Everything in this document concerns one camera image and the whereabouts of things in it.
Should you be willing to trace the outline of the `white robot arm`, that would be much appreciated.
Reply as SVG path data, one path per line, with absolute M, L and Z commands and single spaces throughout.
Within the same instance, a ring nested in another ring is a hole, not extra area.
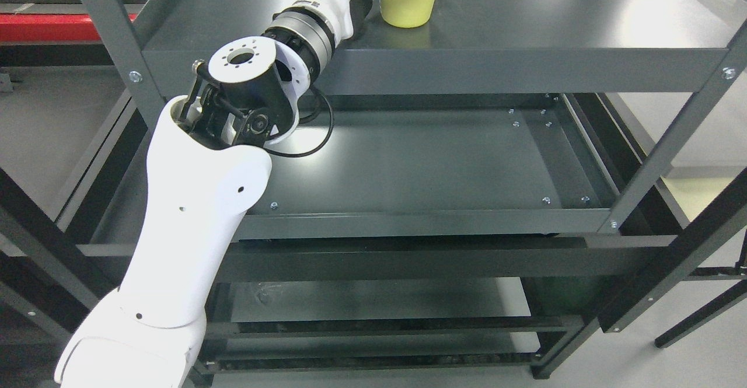
M 148 147 L 146 213 L 125 276 L 64 348 L 61 387 L 183 385 L 219 266 L 267 188 L 267 145 L 309 120 L 299 99 L 353 33 L 348 10 L 299 0 L 260 36 L 194 61 L 192 90 L 165 104 Z

